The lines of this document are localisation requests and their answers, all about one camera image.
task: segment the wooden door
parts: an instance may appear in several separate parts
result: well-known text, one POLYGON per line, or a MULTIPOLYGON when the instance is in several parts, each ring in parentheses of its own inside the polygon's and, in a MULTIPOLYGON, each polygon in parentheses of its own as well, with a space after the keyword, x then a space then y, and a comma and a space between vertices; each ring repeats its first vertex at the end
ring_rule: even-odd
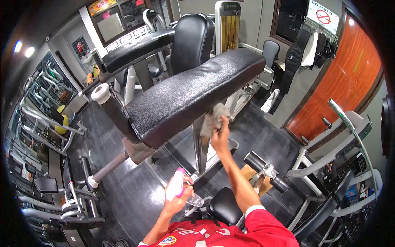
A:
POLYGON ((299 113, 286 128, 301 140, 314 139, 326 129, 325 117, 333 123, 338 116, 328 106, 332 98, 345 112, 356 110, 370 92, 381 60, 368 35, 357 22, 347 15, 336 59, 329 66, 321 82, 299 113))

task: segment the hand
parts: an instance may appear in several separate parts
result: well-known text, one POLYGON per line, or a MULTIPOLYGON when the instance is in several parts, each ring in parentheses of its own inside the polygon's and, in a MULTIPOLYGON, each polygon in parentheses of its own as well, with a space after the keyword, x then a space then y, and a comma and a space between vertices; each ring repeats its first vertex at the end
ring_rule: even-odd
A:
POLYGON ((220 131, 218 131, 215 124, 212 124, 213 134, 211 135, 211 146, 217 152, 218 156, 230 154, 228 149, 228 139, 229 139, 229 119, 226 116, 221 116, 222 126, 220 131))
POLYGON ((162 210, 162 212, 164 214, 173 217, 173 215, 175 215, 176 213, 178 213, 179 211, 181 211, 184 208, 184 206, 186 204, 186 200, 188 199, 189 196, 192 195, 192 197, 195 197, 194 188, 192 186, 190 186, 189 184, 187 184, 186 182, 189 182, 189 184, 191 184, 191 185, 194 184, 194 182, 192 181, 192 179, 190 177, 184 175, 183 187, 185 190, 184 190, 182 196, 175 197, 172 201, 165 199, 165 206, 163 207, 163 210, 162 210))

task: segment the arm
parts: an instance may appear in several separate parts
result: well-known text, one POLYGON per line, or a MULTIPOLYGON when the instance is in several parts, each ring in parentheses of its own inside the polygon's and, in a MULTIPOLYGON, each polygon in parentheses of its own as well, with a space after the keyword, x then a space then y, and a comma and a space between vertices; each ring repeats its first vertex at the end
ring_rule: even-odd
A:
MULTIPOLYGON (((194 184, 190 177, 184 176, 184 182, 187 181, 190 184, 194 184)), ((151 245, 159 242, 169 230, 171 218, 183 209, 189 196, 192 195, 193 197, 195 197, 194 189, 192 186, 184 183, 184 188, 185 190, 181 197, 175 197, 172 201, 168 201, 165 199, 165 206, 163 207, 163 210, 160 213, 158 220, 156 221, 154 227, 152 227, 151 231, 149 231, 149 233, 143 239, 144 244, 151 245)))
POLYGON ((235 193, 237 205, 241 211, 246 214, 248 208, 253 205, 261 205, 261 201, 253 187, 242 175, 239 167, 236 165, 230 151, 228 150, 229 120, 225 116, 221 116, 221 119, 222 126, 219 131, 213 124, 211 145, 217 152, 217 155, 219 156, 221 163, 229 177, 232 190, 235 193))

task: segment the yellow exercise ball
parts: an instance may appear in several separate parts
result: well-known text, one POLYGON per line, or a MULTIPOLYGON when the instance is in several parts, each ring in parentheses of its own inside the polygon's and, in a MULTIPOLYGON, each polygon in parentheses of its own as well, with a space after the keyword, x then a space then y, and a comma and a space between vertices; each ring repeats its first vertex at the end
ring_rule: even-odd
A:
MULTIPOLYGON (((69 126, 69 117, 66 116, 66 115, 63 115, 63 114, 62 114, 62 116, 63 116, 63 125, 69 126)), ((64 134, 66 134, 67 131, 68 131, 67 129, 62 128, 62 127, 57 126, 57 125, 55 125, 55 130, 56 130, 56 132, 58 132, 60 135, 64 135, 64 134)))
MULTIPOLYGON (((63 109, 65 107, 66 106, 64 106, 64 105, 63 106, 59 106, 58 109, 57 109, 58 113, 62 113, 62 111, 63 111, 63 109)), ((63 115, 63 114, 62 114, 62 116, 63 116, 63 125, 69 126, 69 118, 66 115, 63 115)), ((56 130, 56 132, 58 132, 59 135, 64 135, 68 131, 67 129, 62 128, 62 127, 57 126, 57 125, 55 125, 55 130, 56 130)))

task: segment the red shirt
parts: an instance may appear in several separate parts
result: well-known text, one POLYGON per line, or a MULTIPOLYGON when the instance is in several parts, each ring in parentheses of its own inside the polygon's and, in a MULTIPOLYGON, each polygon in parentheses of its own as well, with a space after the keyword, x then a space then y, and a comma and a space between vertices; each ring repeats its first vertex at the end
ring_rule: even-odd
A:
POLYGON ((226 226, 211 220, 174 222, 166 235, 150 246, 171 247, 244 247, 244 246, 281 246, 299 247, 294 235, 272 214, 259 208, 247 214, 245 226, 247 234, 236 226, 226 226))

